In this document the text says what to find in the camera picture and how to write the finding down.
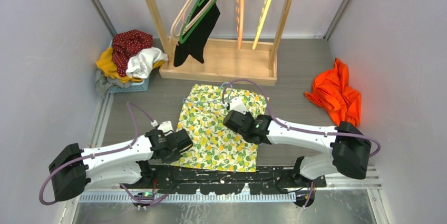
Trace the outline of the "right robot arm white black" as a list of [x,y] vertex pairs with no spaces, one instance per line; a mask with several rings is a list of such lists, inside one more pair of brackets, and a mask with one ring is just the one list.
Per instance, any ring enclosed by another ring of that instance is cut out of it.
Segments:
[[340,126],[309,126],[232,110],[223,124],[248,143],[286,144],[318,151],[318,155],[297,158],[291,177],[298,187],[304,188],[321,176],[337,172],[352,179],[366,178],[372,144],[349,122]]

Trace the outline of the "yellow hanger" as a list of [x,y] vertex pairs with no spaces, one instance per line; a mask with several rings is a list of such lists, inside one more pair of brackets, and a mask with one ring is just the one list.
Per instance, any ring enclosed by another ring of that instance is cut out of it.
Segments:
[[255,50],[257,48],[257,44],[259,42],[260,39],[260,35],[262,33],[263,30],[263,26],[266,20],[266,17],[268,15],[268,11],[271,5],[271,1],[272,0],[264,0],[263,2],[263,6],[261,8],[261,13],[260,13],[260,18],[259,18],[259,22],[257,25],[257,30],[256,30],[256,35],[252,44],[252,49]]

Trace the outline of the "black skirt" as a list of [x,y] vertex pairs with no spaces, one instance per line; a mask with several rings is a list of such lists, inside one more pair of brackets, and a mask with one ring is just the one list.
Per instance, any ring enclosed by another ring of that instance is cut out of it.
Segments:
[[181,66],[189,55],[201,64],[205,62],[203,51],[219,16],[220,10],[214,3],[185,42],[176,45],[173,60],[174,67]]

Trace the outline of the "lemon print skirt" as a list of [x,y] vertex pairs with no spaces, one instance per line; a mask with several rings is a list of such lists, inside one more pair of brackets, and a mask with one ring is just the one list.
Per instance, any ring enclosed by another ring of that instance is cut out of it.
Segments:
[[[261,94],[234,89],[230,99],[236,96],[242,98],[253,116],[265,113],[266,100]],[[177,129],[186,130],[193,145],[172,165],[213,171],[255,172],[258,147],[245,142],[239,134],[223,125],[227,113],[227,109],[219,104],[183,104]]]

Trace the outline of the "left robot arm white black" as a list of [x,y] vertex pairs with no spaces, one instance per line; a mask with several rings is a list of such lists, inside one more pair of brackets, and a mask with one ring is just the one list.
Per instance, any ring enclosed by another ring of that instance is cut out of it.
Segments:
[[85,190],[117,184],[146,189],[156,178],[149,160],[174,162],[192,146],[186,130],[159,129],[106,147],[81,149],[77,143],[67,145],[48,167],[54,199],[67,201]]

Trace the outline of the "grey garment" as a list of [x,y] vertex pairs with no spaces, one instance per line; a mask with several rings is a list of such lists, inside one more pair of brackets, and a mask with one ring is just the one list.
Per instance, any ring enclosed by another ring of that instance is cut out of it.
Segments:
[[95,91],[98,96],[105,99],[108,94],[109,88],[113,86],[113,83],[104,75],[104,72],[100,69],[95,71],[95,81],[94,81]]

